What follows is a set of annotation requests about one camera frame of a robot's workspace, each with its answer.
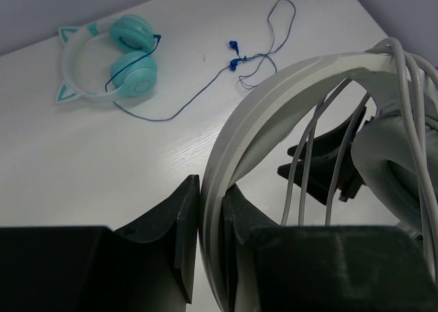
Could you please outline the white grey over-ear headphones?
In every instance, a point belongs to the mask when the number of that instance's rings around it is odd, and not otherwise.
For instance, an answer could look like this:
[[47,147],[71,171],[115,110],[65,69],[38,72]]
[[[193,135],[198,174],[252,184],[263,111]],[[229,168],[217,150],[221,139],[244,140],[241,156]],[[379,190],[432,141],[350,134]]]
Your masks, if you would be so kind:
[[[284,68],[230,115],[201,188],[201,254],[218,306],[228,311],[222,199],[308,112],[313,117],[285,169],[277,311],[436,311],[437,71],[393,38],[364,53],[325,55]],[[323,205],[306,191],[313,139],[351,114],[340,147],[326,154],[337,159]],[[394,227],[331,225],[345,155],[375,197],[423,236],[422,252]]]

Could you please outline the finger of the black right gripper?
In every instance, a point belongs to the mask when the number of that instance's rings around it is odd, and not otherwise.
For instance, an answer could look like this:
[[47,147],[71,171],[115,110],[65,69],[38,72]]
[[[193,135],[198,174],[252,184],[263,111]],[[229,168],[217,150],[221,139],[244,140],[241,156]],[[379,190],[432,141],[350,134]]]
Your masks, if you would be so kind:
[[[366,110],[367,110],[366,106],[361,108],[359,117],[357,121],[354,123],[352,133],[350,134],[350,137],[348,139],[350,142],[356,136],[356,133],[359,130],[359,126],[365,116]],[[331,131],[326,132],[318,137],[315,137],[313,139],[313,148],[312,148],[311,156],[320,157],[339,148],[352,119],[353,119],[353,114],[351,114],[351,116],[348,117],[345,121],[343,121],[342,124],[338,125]]]
[[[319,156],[311,158],[307,193],[323,205],[329,194],[329,187],[335,168],[337,155]],[[340,191],[339,200],[346,202],[353,199],[360,187],[363,179],[355,168],[350,155],[345,155],[338,175],[336,189]]]

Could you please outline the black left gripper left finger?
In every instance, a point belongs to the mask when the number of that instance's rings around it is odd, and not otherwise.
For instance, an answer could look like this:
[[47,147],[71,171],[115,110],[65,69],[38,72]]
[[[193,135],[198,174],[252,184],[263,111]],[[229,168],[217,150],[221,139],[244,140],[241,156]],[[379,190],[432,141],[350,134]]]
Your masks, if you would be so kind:
[[132,304],[192,302],[200,179],[191,174],[165,200],[115,231],[128,244],[123,289]]

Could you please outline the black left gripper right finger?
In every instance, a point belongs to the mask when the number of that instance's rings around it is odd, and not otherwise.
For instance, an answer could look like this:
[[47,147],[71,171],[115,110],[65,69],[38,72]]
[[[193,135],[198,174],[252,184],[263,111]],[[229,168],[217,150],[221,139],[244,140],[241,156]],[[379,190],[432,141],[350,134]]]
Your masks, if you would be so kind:
[[222,247],[228,311],[277,311],[280,226],[237,185],[222,199]]

